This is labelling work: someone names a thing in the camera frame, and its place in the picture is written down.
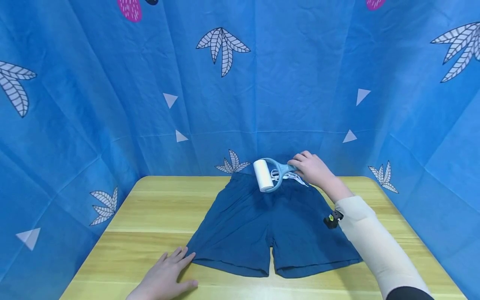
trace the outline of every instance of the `yellow wood surface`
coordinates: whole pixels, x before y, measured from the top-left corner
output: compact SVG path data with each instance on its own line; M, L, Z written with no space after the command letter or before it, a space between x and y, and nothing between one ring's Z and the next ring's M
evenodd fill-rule
M381 188L365 177L342 180L377 213L412 259L437 300L465 299ZM121 300L163 252L184 246L229 177L145 177L139 180L62 296L62 300ZM299 279L251 278L191 264L183 279L199 287L182 299L381 299L365 263Z

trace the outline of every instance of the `right hand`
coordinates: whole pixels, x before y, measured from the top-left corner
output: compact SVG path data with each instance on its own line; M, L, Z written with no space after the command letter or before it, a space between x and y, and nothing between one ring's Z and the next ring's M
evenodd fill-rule
M288 164L297 167L298 171L295 173L300 177L321 189L324 189L332 179L336 178L317 154L311 154L308 151L296 154L293 159L288 161Z

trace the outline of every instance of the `finger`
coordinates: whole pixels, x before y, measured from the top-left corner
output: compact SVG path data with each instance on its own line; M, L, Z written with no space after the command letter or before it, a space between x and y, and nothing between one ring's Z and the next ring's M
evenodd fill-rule
M291 165L291 166L294 166L294 167L297 167L297 169L300 168L300 162L296 159L291 159L287 162L288 165Z
M198 281L196 280L180 282L179 284L177 284L177 296L197 287L198 287Z
M306 158L312 158L312 154L310 152L308 152L307 150L303 151L301 153L303 156L305 156Z
M307 158L306 158L304 155L297 153L297 154L295 154L295 156L293 157L293 159L296 159L296 160L298 160L298 161L304 161L304 160L307 159Z
M193 252L189 256L187 256L184 259L182 259L181 261L179 261L179 265L182 268L182 270L185 269L185 267L188 266L188 264L192 262L193 258L195 257L195 254L196 253Z
M176 257L173 258L173 261L176 262L176 263L178 263L179 261L181 261L182 258L185 257L185 254L187 254L187 251L188 251L188 247L184 247L184 248L182 249L182 251L180 251L180 253L179 253Z
M170 259L174 259L181 251L181 247L178 247L177 249L175 249L175 251L172 253L172 255L170 255Z
M295 171L295 174L297 174L298 176L300 176L300 177L302 177L302 178L305 176L305 174L304 174L302 171L300 171L300 170L296 170L296 171Z
M160 258L156 263L158 264L158 263L164 262L167 259L167 257L168 257L168 252L165 252L162 256L160 256Z

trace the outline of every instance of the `lint roller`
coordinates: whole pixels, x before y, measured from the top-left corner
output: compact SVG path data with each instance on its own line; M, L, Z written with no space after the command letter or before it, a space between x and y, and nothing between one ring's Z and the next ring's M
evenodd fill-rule
M271 163L278 170L278 182L273 185L270 170L268 169L267 162ZM255 176L257 177L258 187L261 192L273 192L282 184L283 176L288 172L295 172L297 167L291 165L282 165L276 160L271 158L261 158L253 163L253 169L255 170Z

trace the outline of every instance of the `hand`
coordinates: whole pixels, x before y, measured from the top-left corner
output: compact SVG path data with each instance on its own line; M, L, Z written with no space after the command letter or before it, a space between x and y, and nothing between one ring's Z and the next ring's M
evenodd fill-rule
M288 164L297 167L298 171L295 173L322 190L331 179L335 178L335 175L317 154L311 154L308 151L296 154L292 160L288 161Z
M341 199L352 197L353 193L327 165L316 155L308 151L296 154L288 164L298 168L297 173L310 184L321 188L335 204Z
M195 257L195 252L185 257L188 248L178 247L169 257L165 252L147 272L127 300L171 300L183 292L198 287L198 281L177 283L180 272Z

